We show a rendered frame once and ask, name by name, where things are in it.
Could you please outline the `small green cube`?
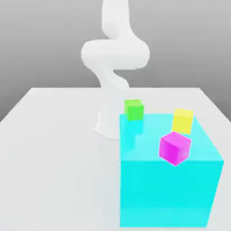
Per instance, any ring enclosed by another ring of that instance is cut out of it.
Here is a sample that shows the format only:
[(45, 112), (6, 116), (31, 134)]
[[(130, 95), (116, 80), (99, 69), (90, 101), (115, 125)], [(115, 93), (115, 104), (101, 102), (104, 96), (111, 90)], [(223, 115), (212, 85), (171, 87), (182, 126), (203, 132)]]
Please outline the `small green cube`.
[(140, 99), (125, 100), (125, 115), (128, 121), (142, 120), (144, 105)]

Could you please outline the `large cyan box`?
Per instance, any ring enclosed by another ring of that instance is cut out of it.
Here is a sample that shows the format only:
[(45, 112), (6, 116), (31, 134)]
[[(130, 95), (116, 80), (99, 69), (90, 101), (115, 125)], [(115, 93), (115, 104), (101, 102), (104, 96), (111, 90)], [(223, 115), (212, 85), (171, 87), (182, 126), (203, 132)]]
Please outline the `large cyan box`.
[(205, 227), (224, 160), (193, 119), (189, 157), (177, 166), (159, 156), (172, 114), (120, 115), (120, 226)]

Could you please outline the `small yellow cube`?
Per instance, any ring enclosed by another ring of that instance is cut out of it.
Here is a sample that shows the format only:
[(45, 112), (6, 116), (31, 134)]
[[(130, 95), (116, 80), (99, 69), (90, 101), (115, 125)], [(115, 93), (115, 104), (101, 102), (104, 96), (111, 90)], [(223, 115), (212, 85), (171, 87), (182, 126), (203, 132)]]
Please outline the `small yellow cube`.
[(172, 131), (191, 134), (193, 117), (192, 110), (176, 108), (173, 115)]

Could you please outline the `small magenta cube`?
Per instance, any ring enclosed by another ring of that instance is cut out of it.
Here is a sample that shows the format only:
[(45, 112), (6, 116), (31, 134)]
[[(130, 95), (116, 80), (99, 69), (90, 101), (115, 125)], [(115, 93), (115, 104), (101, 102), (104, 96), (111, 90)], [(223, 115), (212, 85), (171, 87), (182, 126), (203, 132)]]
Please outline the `small magenta cube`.
[(177, 166), (189, 157), (191, 139), (175, 131), (160, 138), (159, 157)]

